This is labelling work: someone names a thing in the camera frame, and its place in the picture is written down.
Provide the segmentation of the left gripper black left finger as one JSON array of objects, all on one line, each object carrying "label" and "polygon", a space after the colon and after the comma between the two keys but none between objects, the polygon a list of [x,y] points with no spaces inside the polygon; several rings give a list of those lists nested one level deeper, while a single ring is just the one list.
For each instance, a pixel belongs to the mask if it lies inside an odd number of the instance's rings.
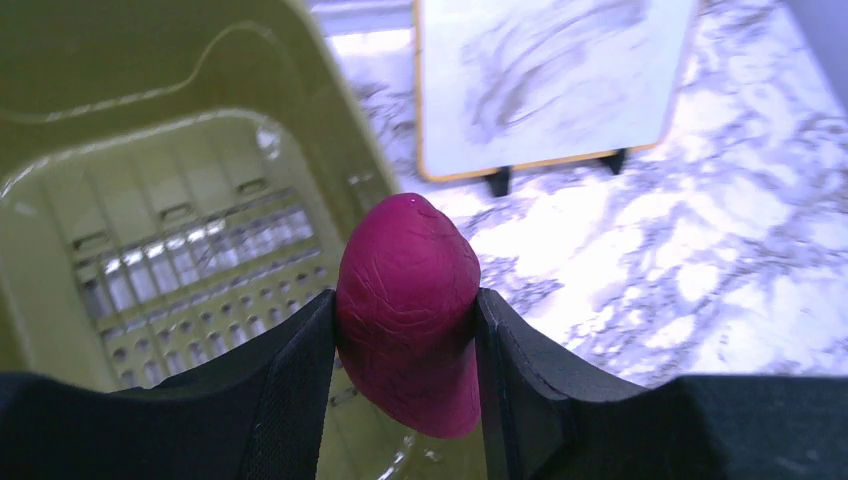
[{"label": "left gripper black left finger", "polygon": [[1,377],[5,479],[312,479],[335,346],[334,294],[224,355],[102,393]]}]

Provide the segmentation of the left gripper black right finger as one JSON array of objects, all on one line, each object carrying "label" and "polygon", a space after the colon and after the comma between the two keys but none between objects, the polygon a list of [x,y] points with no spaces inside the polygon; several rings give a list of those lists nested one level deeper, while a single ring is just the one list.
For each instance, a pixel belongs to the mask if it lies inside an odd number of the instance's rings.
[{"label": "left gripper black right finger", "polygon": [[492,479],[843,479],[843,377],[684,375],[647,389],[476,299]]}]

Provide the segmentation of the olive green plastic bin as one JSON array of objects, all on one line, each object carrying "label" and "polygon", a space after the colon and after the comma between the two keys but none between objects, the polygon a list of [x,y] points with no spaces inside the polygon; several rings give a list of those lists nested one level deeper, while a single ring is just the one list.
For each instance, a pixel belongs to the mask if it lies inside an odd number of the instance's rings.
[{"label": "olive green plastic bin", "polygon": [[[332,291],[396,183],[298,1],[1,5],[1,377],[150,389]],[[334,355],[312,479],[482,479]]]}]

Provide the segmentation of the small magenta toy piece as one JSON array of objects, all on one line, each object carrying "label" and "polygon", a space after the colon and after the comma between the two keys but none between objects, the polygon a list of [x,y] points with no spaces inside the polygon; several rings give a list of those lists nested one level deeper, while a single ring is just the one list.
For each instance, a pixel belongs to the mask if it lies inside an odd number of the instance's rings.
[{"label": "small magenta toy piece", "polygon": [[336,288],[337,350],[353,385],[389,417],[454,439],[480,420],[474,352],[478,257],[415,193],[390,196],[354,229]]}]

